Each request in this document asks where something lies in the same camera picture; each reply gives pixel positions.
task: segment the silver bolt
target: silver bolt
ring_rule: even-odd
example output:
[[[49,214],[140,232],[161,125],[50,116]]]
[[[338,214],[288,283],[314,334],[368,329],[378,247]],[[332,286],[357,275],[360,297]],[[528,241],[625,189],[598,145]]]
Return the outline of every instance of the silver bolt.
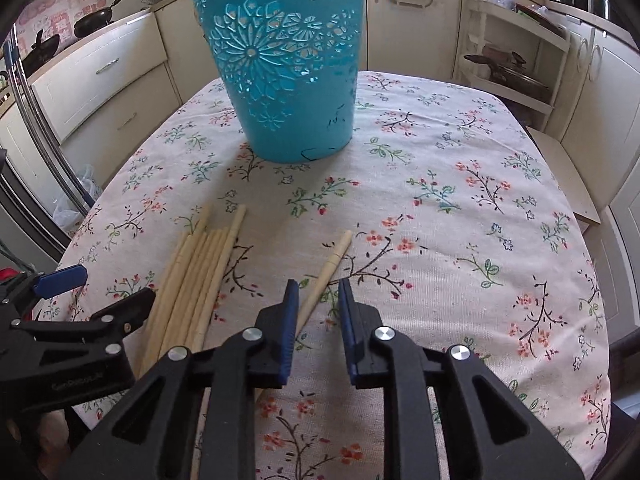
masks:
[[[242,332],[242,338],[246,341],[258,341],[262,337],[262,330],[252,326],[251,328],[247,328]]]
[[[120,353],[120,350],[122,350],[122,347],[118,343],[111,343],[110,345],[107,345],[107,348],[104,349],[104,351],[110,355],[116,355]]]
[[[171,361],[182,361],[188,355],[188,351],[184,346],[174,346],[171,348],[167,355]]]
[[[379,326],[374,330],[373,334],[380,339],[380,341],[390,341],[396,336],[396,331],[390,326]]]
[[[469,350],[469,348],[467,348],[464,345],[455,345],[451,348],[449,353],[451,354],[451,357],[453,357],[454,359],[458,361],[464,361],[466,359],[469,359],[469,356],[471,355],[471,350]]]

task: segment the floral tablecloth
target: floral tablecloth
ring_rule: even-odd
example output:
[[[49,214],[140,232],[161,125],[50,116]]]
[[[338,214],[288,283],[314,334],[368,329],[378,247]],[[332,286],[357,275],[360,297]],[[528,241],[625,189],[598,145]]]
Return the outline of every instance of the floral tablecloth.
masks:
[[[248,215],[207,347],[279,302],[287,278],[304,298],[331,244],[344,229],[357,233],[296,341],[288,386],[257,405],[257,478],[382,476],[382,391],[351,388],[344,363],[336,298],[345,276],[358,301],[418,344],[468,345],[593,473],[610,409],[596,275],[564,194],[498,99],[360,73],[351,143],[323,160],[273,164],[244,141],[213,81],[108,185],[61,262],[84,264],[88,283],[44,304],[41,319],[85,319],[156,286],[180,232],[210,201],[214,226],[229,225],[239,203]],[[139,336],[126,340],[132,358]],[[93,427],[117,400],[77,410]],[[433,418],[444,457],[435,405]]]

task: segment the blue plastic basket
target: blue plastic basket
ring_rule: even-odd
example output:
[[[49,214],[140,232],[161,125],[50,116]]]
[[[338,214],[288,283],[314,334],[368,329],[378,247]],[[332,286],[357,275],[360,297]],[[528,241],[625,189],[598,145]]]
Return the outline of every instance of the blue plastic basket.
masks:
[[[193,0],[254,152],[331,155],[353,133],[364,0]]]

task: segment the bundle of wooden sticks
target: bundle of wooden sticks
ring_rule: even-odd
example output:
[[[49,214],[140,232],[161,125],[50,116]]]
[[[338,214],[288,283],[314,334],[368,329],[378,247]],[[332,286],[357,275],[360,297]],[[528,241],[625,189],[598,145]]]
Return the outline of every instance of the bundle of wooden sticks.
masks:
[[[246,206],[240,205],[231,227],[207,231],[210,207],[205,206],[193,233],[184,232],[166,264],[159,292],[146,322],[137,377],[144,375],[170,348],[186,346],[192,352],[202,350],[225,269],[234,248]],[[351,231],[345,231],[333,247],[298,313],[296,337],[351,243]]]

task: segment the cabinet handle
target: cabinet handle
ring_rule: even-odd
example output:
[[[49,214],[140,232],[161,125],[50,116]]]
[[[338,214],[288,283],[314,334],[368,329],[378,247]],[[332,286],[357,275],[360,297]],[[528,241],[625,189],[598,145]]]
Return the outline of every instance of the cabinet handle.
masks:
[[[118,127],[118,131],[123,129],[125,126],[127,126],[127,124],[129,124],[133,119],[135,119],[137,114],[138,112],[133,112],[133,115]]]
[[[595,79],[591,76],[591,74],[593,73],[593,58],[596,54],[596,51],[598,52],[598,56],[600,57],[600,64],[598,65],[598,74],[600,74],[600,67],[602,65],[602,49],[599,45],[596,45],[596,47],[593,49],[593,52],[591,53],[591,61],[589,62],[589,68],[587,69],[587,74],[589,76],[589,81],[591,81],[592,83],[595,81]]]
[[[105,70],[110,69],[113,65],[115,65],[117,62],[120,61],[120,58],[117,57],[116,59],[114,59],[113,61],[108,62],[105,66],[103,66],[102,68],[99,68],[98,70],[95,71],[95,75],[101,74],[102,72],[104,72]]]
[[[577,65],[578,74],[580,72],[582,72],[582,69],[580,68],[580,54],[582,54],[582,48],[585,45],[587,47],[589,46],[589,40],[587,40],[586,38],[582,38],[582,41],[580,42],[580,48],[578,49],[578,56],[577,56],[576,61],[575,61],[576,65]]]

